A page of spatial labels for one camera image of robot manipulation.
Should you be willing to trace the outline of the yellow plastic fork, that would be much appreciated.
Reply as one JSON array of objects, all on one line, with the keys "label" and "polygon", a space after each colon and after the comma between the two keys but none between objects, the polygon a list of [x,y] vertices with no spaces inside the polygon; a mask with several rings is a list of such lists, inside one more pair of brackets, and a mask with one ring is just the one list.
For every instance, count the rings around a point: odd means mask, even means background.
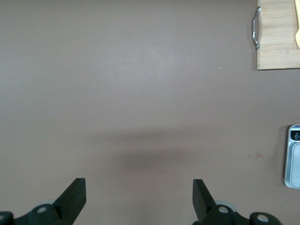
[{"label": "yellow plastic fork", "polygon": [[295,40],[300,48],[300,0],[294,0],[295,2],[295,8],[296,8],[296,14],[297,14],[297,20],[298,20],[298,30],[295,34]]}]

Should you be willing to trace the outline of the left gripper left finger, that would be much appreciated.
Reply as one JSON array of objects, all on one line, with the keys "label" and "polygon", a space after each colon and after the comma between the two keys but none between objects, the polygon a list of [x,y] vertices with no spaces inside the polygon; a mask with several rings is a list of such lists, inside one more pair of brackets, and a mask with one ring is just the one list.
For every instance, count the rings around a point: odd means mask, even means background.
[{"label": "left gripper left finger", "polygon": [[21,217],[0,211],[0,225],[73,225],[85,204],[86,180],[76,178],[53,203],[41,204]]}]

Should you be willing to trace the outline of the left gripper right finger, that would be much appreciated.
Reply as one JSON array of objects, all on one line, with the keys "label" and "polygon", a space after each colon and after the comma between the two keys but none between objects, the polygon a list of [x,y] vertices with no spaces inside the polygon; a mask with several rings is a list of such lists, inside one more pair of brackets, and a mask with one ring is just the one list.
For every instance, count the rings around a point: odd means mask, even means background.
[{"label": "left gripper right finger", "polygon": [[192,225],[281,225],[271,214],[253,212],[245,218],[231,207],[216,203],[202,179],[193,180],[192,200],[198,219]]}]

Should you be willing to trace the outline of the silver digital kitchen scale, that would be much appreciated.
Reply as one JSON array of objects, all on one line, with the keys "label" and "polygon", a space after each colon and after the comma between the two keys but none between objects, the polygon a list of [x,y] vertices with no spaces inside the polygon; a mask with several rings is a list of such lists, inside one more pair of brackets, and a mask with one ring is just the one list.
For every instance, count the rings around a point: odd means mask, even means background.
[{"label": "silver digital kitchen scale", "polygon": [[284,181],[287,187],[300,189],[300,124],[288,129]]}]

